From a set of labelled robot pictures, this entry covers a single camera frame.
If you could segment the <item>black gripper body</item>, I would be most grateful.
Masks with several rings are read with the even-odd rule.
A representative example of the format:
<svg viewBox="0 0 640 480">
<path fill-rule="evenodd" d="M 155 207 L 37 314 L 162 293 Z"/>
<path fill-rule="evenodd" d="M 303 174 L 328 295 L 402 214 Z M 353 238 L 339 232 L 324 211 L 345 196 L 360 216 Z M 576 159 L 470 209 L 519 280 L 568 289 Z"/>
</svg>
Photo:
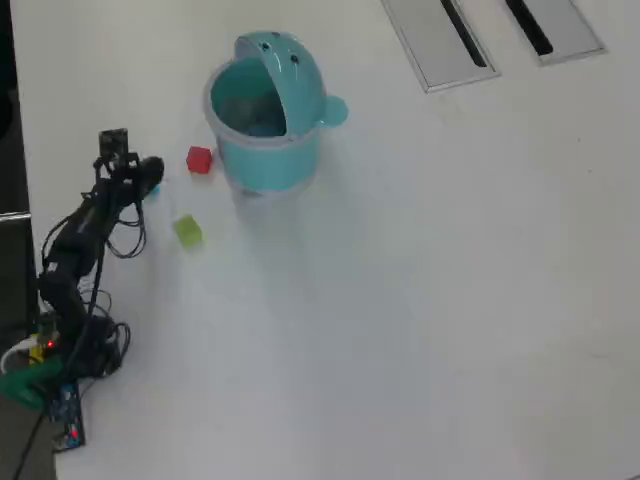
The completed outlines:
<svg viewBox="0 0 640 480">
<path fill-rule="evenodd" d="M 140 159 L 137 153 L 100 156 L 94 163 L 95 185 L 115 200 L 140 199 Z"/>
</svg>

